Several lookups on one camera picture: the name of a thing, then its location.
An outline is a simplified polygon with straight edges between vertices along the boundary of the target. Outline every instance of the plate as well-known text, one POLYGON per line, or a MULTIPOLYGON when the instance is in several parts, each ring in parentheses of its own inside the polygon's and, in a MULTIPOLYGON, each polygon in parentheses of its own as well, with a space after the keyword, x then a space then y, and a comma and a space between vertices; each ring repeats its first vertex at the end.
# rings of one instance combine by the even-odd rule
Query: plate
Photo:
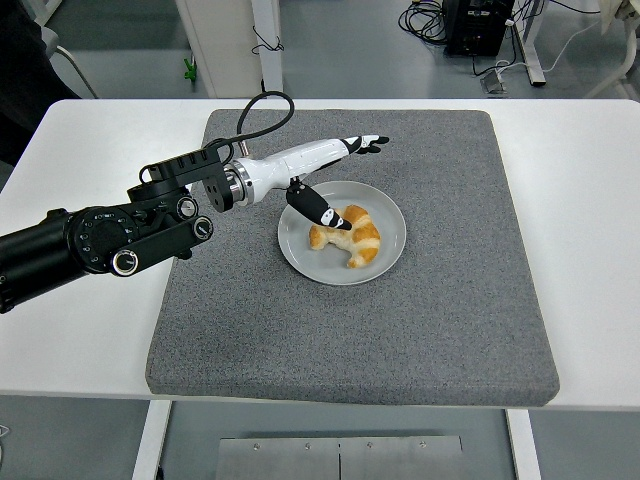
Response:
POLYGON ((329 244, 323 250, 309 246, 309 220, 287 206, 278 224, 278 242, 289 263, 304 276, 328 285, 356 285, 379 277, 400 258, 407 239, 407 226, 402 212, 387 195, 377 188, 358 182, 327 182, 313 189, 332 208, 359 205, 369 212, 380 232, 380 251, 364 267, 349 268, 351 254, 329 244))

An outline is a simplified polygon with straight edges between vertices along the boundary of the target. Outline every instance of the green object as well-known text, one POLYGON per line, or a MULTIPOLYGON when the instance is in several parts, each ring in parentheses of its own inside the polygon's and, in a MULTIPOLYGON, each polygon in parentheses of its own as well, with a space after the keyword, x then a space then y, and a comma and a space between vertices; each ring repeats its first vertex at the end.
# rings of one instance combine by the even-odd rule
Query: green object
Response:
POLYGON ((186 58, 184 59, 184 63, 187 66, 187 71, 184 72, 184 78, 187 80, 191 80, 192 82, 196 81, 196 70, 198 70, 198 66, 196 65, 195 60, 193 63, 190 63, 186 58))

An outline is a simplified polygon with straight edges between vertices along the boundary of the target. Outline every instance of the pastry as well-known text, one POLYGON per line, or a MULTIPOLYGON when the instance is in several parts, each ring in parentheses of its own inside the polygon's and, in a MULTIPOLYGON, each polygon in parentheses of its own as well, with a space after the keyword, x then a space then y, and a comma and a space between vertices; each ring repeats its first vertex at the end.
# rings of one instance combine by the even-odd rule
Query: pastry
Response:
POLYGON ((380 233, 369 213, 357 205, 349 205, 335 211, 351 223, 351 230, 338 230, 313 225, 309 230, 309 243, 313 250, 322 250, 327 243, 351 253, 349 268, 359 268, 371 263, 380 250, 380 233))

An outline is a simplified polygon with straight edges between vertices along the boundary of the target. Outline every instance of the cable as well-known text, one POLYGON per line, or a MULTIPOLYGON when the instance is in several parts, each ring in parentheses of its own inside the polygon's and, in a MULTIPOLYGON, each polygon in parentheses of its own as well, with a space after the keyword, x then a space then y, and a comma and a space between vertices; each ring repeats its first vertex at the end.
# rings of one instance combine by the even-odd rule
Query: cable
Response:
POLYGON ((585 12, 584 10, 578 10, 577 8, 573 8, 573 7, 570 7, 569 5, 565 5, 564 3, 558 2, 558 0, 549 0, 549 1, 551 3, 560 5, 561 7, 568 8, 569 10, 573 10, 574 12, 584 13, 586 15, 597 15, 598 13, 600 13, 600 10, 598 10, 597 12, 585 12))
POLYGON ((528 65, 525 62, 518 62, 518 63, 511 63, 509 65, 505 65, 504 67, 500 67, 497 69, 498 73, 502 73, 504 72, 507 68, 513 68, 513 67, 519 67, 519 66, 523 66, 523 67, 527 67, 528 65))
POLYGON ((412 2, 398 17, 398 26, 405 32, 419 38, 423 43, 444 46, 447 38, 444 28, 442 4, 437 0, 412 2), (415 22, 424 22, 418 26, 415 22))
POLYGON ((533 3, 533 0, 527 0, 522 4, 522 6, 518 10, 513 12, 513 15, 511 16, 513 21, 518 22, 519 20, 525 20, 529 13, 529 7, 531 7, 532 3, 533 3))
POLYGON ((287 123, 289 120, 291 120, 291 117, 293 117, 294 112, 295 112, 295 105, 291 97, 289 97, 289 95, 282 92, 277 92, 277 91, 262 92, 256 95, 255 97, 253 97, 249 101, 249 103, 247 103, 247 106, 244 107, 244 110, 242 110, 242 113, 240 114, 240 118, 238 119, 238 125, 236 127, 236 133, 238 133, 238 136, 232 137, 232 138, 216 138, 215 140, 211 140, 209 143, 207 143, 204 148, 208 148, 211 145, 214 145, 216 143, 222 143, 223 144, 222 146, 225 146, 225 145, 228 146, 229 155, 227 155, 227 158, 222 162, 222 165, 226 165, 233 158, 234 143, 243 142, 251 138, 261 137, 263 135, 266 135, 267 133, 271 133, 274 130, 277 130, 278 128, 282 127, 285 123, 287 123), (258 101, 262 100, 263 98, 270 97, 270 96, 284 98, 287 101, 287 103, 289 103, 289 112, 287 113, 287 115, 275 125, 272 125, 270 127, 267 127, 265 129, 259 130, 254 133, 241 134, 242 124, 244 123, 244 119, 247 117, 249 110, 251 110, 251 107, 253 107, 258 101))
POLYGON ((547 70, 542 70, 544 73, 548 73, 551 70, 553 70, 554 68, 556 68, 556 64, 558 63, 558 60, 560 60, 560 57, 562 56, 562 54, 564 53, 565 49, 567 48, 567 46, 569 45, 569 43, 571 42, 571 40, 573 40, 577 35, 580 35, 581 33, 586 32, 587 30, 589 30, 590 28, 595 27, 596 25, 598 25, 600 22, 595 22, 591 25, 589 25, 587 28, 583 28, 582 30, 580 30, 579 32, 574 33, 573 35, 571 35, 571 37, 569 38, 569 40, 567 40, 567 43, 564 44, 564 47, 562 47, 562 50, 560 50, 560 53, 558 54, 558 56, 556 57, 556 61, 553 62, 553 65, 551 65, 551 68, 548 68, 547 70))
POLYGON ((540 16, 540 15, 542 15, 543 13, 544 13, 544 3, 540 4, 540 10, 538 10, 537 12, 535 12, 535 13, 528 13, 528 12, 527 12, 527 14, 525 14, 525 15, 522 17, 522 21, 524 22, 524 21, 526 21, 526 20, 529 20, 530 18, 536 18, 536 17, 539 17, 539 16, 540 16))
POLYGON ((280 42, 280 37, 276 35, 276 39, 278 40, 278 44, 275 47, 272 47, 271 45, 269 45, 269 43, 262 38, 262 35, 260 35, 258 33, 258 31, 256 30, 256 26, 253 26, 253 31, 256 32, 256 35, 260 38, 260 40, 262 40, 263 43, 256 45, 255 47, 253 47, 251 49, 251 53, 253 53, 254 55, 260 55, 260 52, 258 52, 258 49, 260 47, 264 47, 267 50, 269 50, 270 52, 279 52, 284 50, 284 45, 282 45, 282 43, 280 42))
MULTIPOLYGON (((508 68, 508 67, 513 66, 513 65, 516 63, 516 59, 518 58, 518 54, 517 54, 517 52, 516 52, 516 34, 515 34, 515 32, 513 31, 513 25, 509 26, 509 28, 511 28, 511 47, 513 48, 513 60, 511 60, 511 62, 509 62, 509 63, 507 64, 507 66, 506 66, 506 67, 502 67, 502 69, 503 69, 503 70, 504 70, 505 68, 508 68)), ((480 75, 482 75, 483 73, 488 72, 489 70, 497 70, 497 69, 499 69, 499 68, 500 68, 500 66, 499 66, 498 64, 499 64, 500 62, 506 62, 506 61, 507 61, 507 60, 498 60, 498 61, 496 62, 496 64, 495 64, 493 67, 485 68, 483 71, 481 71, 481 72, 477 73, 477 72, 476 72, 476 56, 475 56, 475 55, 473 55, 473 56, 471 57, 471 62, 472 62, 472 65, 473 65, 473 74, 474 74, 476 77, 479 77, 480 75)))

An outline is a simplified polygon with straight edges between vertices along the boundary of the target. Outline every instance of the gray pad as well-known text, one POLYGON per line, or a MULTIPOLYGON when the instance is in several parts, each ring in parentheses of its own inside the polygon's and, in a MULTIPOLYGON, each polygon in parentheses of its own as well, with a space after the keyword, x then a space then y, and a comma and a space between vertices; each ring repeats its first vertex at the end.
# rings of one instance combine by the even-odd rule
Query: gray pad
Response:
MULTIPOLYGON (((216 111, 204 143, 235 135, 216 111)), ((283 111, 252 111, 243 132, 283 111)), ((277 240, 284 191, 218 214, 213 238, 176 261, 147 362, 156 394, 360 404, 539 406, 559 388, 490 117, 477 111, 298 111, 248 142, 264 158, 305 142, 386 135, 309 176, 389 195, 407 243, 382 276, 328 286, 277 240)))

